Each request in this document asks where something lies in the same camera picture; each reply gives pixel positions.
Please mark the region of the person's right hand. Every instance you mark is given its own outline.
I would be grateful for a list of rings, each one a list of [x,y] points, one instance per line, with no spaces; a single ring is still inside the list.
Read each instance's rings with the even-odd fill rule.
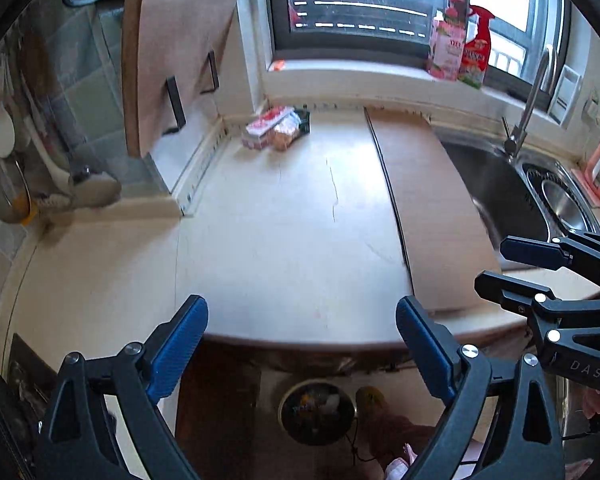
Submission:
[[[582,413],[587,420],[600,415],[600,390],[586,388],[582,394]]]

